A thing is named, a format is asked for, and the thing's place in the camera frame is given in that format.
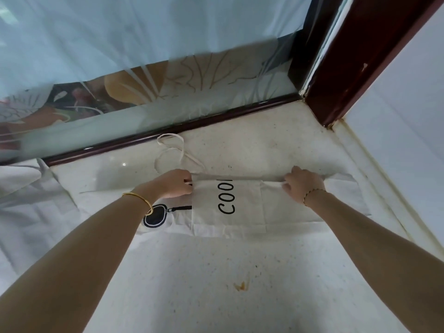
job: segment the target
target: person's left hand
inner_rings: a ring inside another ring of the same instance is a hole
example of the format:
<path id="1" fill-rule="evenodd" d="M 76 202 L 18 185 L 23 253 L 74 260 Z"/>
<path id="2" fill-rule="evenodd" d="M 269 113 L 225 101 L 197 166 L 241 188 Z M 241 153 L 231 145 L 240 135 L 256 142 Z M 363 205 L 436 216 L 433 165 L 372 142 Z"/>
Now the person's left hand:
<path id="1" fill-rule="evenodd" d="M 157 199 L 178 197 L 191 194 L 193 188 L 186 184 L 191 181 L 191 173 L 187 170 L 170 170 L 152 181 L 138 185 L 132 190 L 145 198 L 156 192 Z"/>

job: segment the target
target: bracelet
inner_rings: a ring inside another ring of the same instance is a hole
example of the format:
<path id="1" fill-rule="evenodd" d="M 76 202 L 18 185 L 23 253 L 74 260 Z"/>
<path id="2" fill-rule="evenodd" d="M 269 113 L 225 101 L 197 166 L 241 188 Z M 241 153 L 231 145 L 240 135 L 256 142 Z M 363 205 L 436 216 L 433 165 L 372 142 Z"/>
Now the bracelet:
<path id="1" fill-rule="evenodd" d="M 147 214 L 145 214 L 145 216 L 150 216 L 153 213 L 153 211 L 154 211 L 153 206 L 146 198 L 140 196 L 139 194 L 132 193 L 132 192 L 123 193 L 122 196 L 124 196 L 124 195 L 134 195 L 134 196 L 137 196 L 138 198 L 141 198 L 143 201 L 145 201 L 145 203 L 150 206 L 150 211 Z"/>
<path id="2" fill-rule="evenodd" d="M 315 188 L 315 189 L 309 190 L 308 193 L 305 194 L 305 196 L 304 196 L 304 201 L 303 201 L 304 206 L 308 207 L 308 206 L 305 204 L 305 199 L 307 198 L 308 194 L 310 194 L 311 192 L 314 192 L 315 190 L 322 190 L 322 191 L 325 191 L 325 192 L 326 192 L 326 190 L 325 190 L 325 189 L 322 189 L 322 188 Z"/>

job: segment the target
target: wall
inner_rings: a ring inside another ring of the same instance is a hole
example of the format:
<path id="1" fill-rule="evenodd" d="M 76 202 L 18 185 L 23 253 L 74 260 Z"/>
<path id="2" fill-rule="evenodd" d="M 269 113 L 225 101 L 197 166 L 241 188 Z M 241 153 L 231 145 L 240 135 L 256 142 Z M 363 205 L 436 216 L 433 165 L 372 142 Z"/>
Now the wall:
<path id="1" fill-rule="evenodd" d="M 444 6 L 345 122 L 444 245 Z"/>

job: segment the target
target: black pan print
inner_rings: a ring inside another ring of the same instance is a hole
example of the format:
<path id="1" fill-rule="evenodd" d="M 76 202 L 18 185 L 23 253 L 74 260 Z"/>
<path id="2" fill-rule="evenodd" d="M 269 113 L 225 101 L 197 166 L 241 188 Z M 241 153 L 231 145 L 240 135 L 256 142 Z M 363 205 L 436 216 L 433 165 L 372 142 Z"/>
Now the black pan print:
<path id="1" fill-rule="evenodd" d="M 155 205 L 153 206 L 153 213 L 143 218 L 143 225 L 148 228 L 158 228 L 165 222 L 167 213 L 172 213 L 176 210 L 191 210 L 191 206 L 167 209 L 164 204 Z"/>

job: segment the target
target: forearm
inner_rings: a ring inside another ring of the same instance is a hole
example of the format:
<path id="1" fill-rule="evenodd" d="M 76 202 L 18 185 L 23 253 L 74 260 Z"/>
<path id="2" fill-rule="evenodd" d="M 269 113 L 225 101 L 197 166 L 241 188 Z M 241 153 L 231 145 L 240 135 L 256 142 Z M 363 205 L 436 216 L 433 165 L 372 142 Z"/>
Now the forearm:
<path id="1" fill-rule="evenodd" d="M 80 224 L 0 297 L 0 331 L 82 332 L 148 211 L 126 195 Z"/>
<path id="2" fill-rule="evenodd" d="M 306 205 L 329 225 L 365 280 L 413 333 L 444 325 L 444 263 L 333 195 L 317 190 Z"/>

